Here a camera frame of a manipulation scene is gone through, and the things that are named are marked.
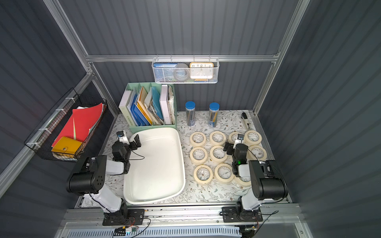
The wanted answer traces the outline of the cream masking tape roll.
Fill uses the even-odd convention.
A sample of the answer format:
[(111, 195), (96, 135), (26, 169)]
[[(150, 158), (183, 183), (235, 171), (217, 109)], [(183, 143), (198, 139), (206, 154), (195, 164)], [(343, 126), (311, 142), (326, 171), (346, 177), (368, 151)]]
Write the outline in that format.
[(228, 184), (234, 179), (232, 167), (229, 164), (221, 163), (214, 170), (215, 178), (222, 184)]
[(194, 165), (203, 165), (208, 160), (208, 153), (203, 147), (194, 147), (190, 151), (190, 161)]
[(237, 183), (239, 186), (242, 187), (250, 187), (251, 186), (251, 181), (249, 178), (242, 178), (242, 177), (234, 177), (235, 183)]
[(208, 185), (213, 179), (213, 171), (207, 165), (199, 165), (193, 172), (195, 182), (199, 185)]
[(204, 133), (194, 132), (190, 136), (190, 144), (192, 147), (204, 147), (207, 143), (207, 139)]
[(260, 145), (262, 142), (262, 135), (255, 130), (249, 130), (244, 135), (244, 143), (247, 146)]
[(228, 159), (227, 153), (224, 151), (224, 147), (220, 145), (213, 146), (210, 149), (211, 160), (215, 163), (224, 163)]
[(259, 145), (251, 145), (248, 148), (247, 156), (249, 160), (266, 161), (267, 151)]
[(209, 141), (212, 146), (223, 146), (226, 140), (226, 135), (221, 131), (214, 131), (209, 136)]
[(228, 142), (231, 143), (231, 144), (234, 144), (236, 139), (237, 139), (237, 137), (238, 137), (238, 134), (239, 134), (239, 132), (237, 132), (237, 131), (234, 131), (234, 132), (230, 133), (229, 134), (229, 138), (228, 138)]

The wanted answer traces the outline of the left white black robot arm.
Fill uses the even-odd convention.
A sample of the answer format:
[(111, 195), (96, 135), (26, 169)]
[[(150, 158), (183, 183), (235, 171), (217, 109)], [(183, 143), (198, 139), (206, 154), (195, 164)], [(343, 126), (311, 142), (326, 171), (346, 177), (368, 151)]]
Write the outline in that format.
[(127, 139), (123, 131), (117, 132), (118, 140), (112, 145), (113, 158), (106, 155), (79, 159), (72, 170), (66, 190), (78, 196), (89, 197), (102, 208), (104, 226), (125, 224), (133, 219), (129, 215), (126, 203), (106, 185), (106, 176), (128, 174), (131, 163), (130, 156), (141, 147), (139, 135)]

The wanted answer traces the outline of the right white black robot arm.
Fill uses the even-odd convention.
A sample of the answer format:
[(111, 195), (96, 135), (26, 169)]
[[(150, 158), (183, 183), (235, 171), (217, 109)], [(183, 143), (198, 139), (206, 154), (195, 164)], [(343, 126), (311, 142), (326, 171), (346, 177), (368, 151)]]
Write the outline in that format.
[(239, 181), (249, 183), (249, 191), (236, 202), (233, 215), (243, 219), (257, 213), (262, 204), (277, 203), (288, 196), (288, 188), (274, 160), (265, 159), (257, 145), (225, 143), (223, 151), (232, 156), (232, 172)]

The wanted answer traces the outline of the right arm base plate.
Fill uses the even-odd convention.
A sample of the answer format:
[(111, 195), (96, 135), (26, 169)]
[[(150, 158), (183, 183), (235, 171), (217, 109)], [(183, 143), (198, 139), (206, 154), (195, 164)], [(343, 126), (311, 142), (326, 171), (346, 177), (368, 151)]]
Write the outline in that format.
[(224, 223), (238, 223), (238, 222), (262, 222), (262, 215), (253, 211), (238, 211), (236, 207), (225, 206), (219, 213), (222, 216)]

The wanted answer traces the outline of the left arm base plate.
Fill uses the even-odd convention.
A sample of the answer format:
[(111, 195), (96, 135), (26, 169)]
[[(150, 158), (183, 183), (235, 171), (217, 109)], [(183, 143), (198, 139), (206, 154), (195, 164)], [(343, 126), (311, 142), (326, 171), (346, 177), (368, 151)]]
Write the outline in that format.
[(144, 209), (128, 209), (115, 213), (104, 213), (103, 226), (142, 225)]

